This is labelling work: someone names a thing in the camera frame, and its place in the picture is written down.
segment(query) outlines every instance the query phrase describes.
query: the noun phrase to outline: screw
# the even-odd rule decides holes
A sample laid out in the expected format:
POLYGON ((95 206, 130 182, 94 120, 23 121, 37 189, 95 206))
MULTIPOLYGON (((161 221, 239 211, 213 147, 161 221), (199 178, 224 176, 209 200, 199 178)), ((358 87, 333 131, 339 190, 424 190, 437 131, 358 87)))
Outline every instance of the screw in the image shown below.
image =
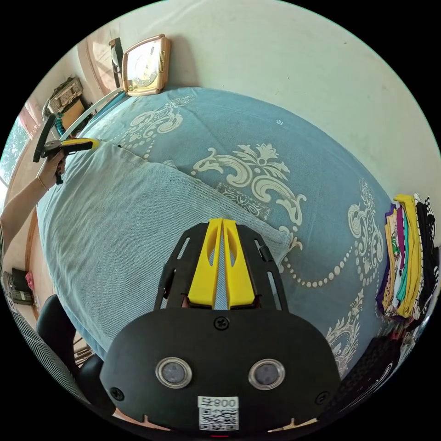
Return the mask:
POLYGON ((215 319, 215 328, 218 331, 224 331, 230 326, 230 322, 226 317, 217 317, 215 319))
POLYGON ((117 387, 111 387, 110 388, 110 395, 116 401, 122 401, 124 399, 124 394, 117 387))
POLYGON ((325 391, 317 395, 316 404, 318 406, 322 405, 324 401, 329 397, 329 392, 325 391))

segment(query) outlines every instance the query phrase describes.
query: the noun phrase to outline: gold clock frame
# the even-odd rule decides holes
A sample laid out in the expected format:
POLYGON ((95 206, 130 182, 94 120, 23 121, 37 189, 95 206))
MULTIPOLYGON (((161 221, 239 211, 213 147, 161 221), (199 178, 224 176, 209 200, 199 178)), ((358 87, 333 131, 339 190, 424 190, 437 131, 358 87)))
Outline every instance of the gold clock frame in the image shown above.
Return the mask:
POLYGON ((169 61, 170 61, 170 48, 171 41, 164 35, 159 34, 154 37, 148 38, 146 40, 136 43, 129 49, 127 49, 123 54, 123 65, 122 65, 122 86, 124 91, 129 96, 144 96, 144 95, 154 95, 162 91, 162 89, 167 84, 169 79, 169 61), (129 53, 132 52, 139 46, 146 43, 151 43, 152 41, 159 40, 159 58, 157 60, 158 75, 155 80, 149 84, 144 90, 129 90, 129 80, 127 79, 127 62, 129 59, 129 53))

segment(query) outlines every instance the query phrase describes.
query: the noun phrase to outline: white pipe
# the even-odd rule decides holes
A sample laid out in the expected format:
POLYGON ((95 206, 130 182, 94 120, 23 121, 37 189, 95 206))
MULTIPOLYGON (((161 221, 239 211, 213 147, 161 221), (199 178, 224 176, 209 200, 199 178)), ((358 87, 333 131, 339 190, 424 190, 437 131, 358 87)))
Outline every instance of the white pipe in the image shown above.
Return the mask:
POLYGON ((63 136, 60 138, 61 141, 64 141, 68 138, 68 136, 96 109, 101 107, 103 104, 106 104, 107 101, 110 101, 112 98, 117 96, 120 92, 123 91, 122 87, 119 87, 112 92, 108 93, 106 96, 101 98, 101 100, 97 101, 95 104, 90 106, 81 116, 63 133, 63 136))

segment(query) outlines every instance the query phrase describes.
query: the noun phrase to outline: black chair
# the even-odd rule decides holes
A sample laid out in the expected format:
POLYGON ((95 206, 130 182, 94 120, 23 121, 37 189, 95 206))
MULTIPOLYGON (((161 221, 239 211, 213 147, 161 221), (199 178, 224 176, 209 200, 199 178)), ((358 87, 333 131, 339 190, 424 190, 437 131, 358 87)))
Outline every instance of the black chair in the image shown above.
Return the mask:
POLYGON ((89 403, 105 414, 113 415, 116 407, 100 381, 104 362, 94 354, 81 367, 76 365, 73 346, 76 329, 56 295, 49 297, 41 308, 36 331, 69 369, 89 403))

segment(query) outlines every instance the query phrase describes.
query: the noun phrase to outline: window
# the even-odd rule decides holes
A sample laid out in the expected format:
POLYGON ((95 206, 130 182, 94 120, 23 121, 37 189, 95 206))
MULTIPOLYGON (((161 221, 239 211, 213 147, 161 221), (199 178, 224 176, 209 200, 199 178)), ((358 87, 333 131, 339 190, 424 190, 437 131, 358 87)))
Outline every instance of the window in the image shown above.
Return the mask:
POLYGON ((5 149, 0 159, 0 209, 3 209, 8 185, 18 157, 28 141, 29 136, 17 118, 6 140, 5 149))

